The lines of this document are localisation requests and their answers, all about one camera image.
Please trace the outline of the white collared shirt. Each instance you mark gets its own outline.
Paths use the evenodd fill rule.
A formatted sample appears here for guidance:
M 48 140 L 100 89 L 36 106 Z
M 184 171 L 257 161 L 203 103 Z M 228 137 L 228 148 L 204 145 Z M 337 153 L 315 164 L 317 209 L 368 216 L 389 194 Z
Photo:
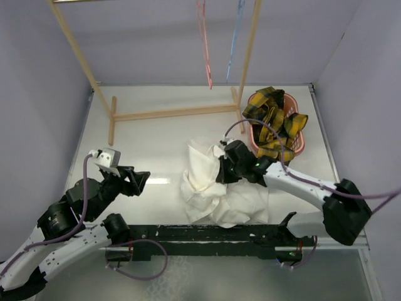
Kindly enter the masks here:
M 190 223 L 211 223 L 222 228 L 269 222 L 269 191 L 244 179 L 218 183 L 222 148 L 207 137 L 187 143 L 188 161 L 180 182 L 180 195 Z

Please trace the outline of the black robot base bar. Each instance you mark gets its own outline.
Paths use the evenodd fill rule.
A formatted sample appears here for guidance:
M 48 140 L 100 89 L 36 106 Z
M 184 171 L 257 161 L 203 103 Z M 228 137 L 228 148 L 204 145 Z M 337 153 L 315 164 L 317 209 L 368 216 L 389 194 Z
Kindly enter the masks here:
M 153 256 L 251 256 L 262 260 L 298 263 L 302 248 L 313 247 L 309 236 L 297 238 L 285 228 L 288 218 L 280 224 L 243 224 L 221 228 L 211 224 L 133 225 L 127 241 L 148 239 L 149 242 L 107 248 L 108 261 L 149 261 Z

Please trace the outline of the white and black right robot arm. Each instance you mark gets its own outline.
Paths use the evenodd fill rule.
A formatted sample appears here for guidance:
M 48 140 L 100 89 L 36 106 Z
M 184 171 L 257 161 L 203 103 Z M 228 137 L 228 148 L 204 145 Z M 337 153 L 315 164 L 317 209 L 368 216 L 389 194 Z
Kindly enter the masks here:
M 246 180 L 284 191 L 317 209 L 312 213 L 288 213 L 278 231 L 285 245 L 293 245 L 305 236 L 329 236 L 351 246 L 372 217 L 372 210 L 352 181 L 334 183 L 307 176 L 277 159 L 256 157 L 241 140 L 222 141 L 221 145 L 218 183 Z

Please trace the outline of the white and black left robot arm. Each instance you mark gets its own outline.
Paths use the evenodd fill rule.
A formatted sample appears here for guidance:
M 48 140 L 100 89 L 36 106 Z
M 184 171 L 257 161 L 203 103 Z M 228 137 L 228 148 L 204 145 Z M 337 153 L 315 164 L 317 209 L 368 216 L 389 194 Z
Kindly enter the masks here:
M 103 180 L 84 177 L 48 207 L 28 239 L 1 263 L 1 300 L 26 300 L 40 291 L 68 265 L 104 246 L 122 246 L 130 228 L 120 214 L 109 214 L 100 224 L 88 226 L 119 195 L 139 196 L 150 177 L 119 166 L 101 171 Z

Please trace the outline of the light blue wire hanger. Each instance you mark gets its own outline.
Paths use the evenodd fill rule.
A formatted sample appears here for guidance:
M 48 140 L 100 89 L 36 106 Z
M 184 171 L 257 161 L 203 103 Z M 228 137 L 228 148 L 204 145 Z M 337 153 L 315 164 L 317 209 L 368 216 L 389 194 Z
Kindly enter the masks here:
M 229 82 L 230 75 L 231 75 L 231 69 L 232 69 L 232 64 L 234 60 L 234 54 L 236 50 L 236 41 L 237 41 L 237 36 L 239 33 L 239 29 L 241 27 L 242 23 L 242 17 L 244 14 L 244 9 L 245 9 L 246 1 L 245 0 L 239 0 L 237 4 L 237 13 L 236 13 L 236 22 L 234 25 L 234 31 L 232 35 L 232 41 L 231 41 L 231 49 L 230 49 L 230 56 L 229 56 L 229 63 L 227 66 L 227 73 L 226 73 L 226 83 Z

